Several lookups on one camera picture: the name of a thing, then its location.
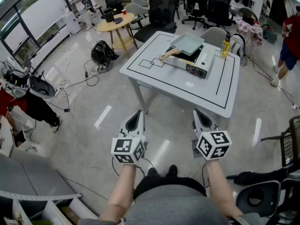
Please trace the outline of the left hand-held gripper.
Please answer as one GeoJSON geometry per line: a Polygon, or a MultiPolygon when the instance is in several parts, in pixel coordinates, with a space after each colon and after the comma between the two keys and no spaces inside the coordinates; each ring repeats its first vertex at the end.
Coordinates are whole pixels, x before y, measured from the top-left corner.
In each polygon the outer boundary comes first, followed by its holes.
{"type": "Polygon", "coordinates": [[[138,164],[146,151],[144,132],[144,112],[137,110],[122,121],[117,136],[112,139],[112,156],[120,164],[138,164]]]}

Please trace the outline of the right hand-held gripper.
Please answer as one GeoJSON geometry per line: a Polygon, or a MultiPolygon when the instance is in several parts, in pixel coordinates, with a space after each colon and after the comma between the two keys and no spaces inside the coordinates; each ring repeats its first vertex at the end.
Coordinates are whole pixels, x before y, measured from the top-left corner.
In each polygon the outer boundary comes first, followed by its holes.
{"type": "Polygon", "coordinates": [[[215,118],[199,109],[193,110],[193,130],[195,139],[192,140],[194,158],[204,157],[206,160],[223,158],[232,140],[226,130],[218,128],[215,118]]]}

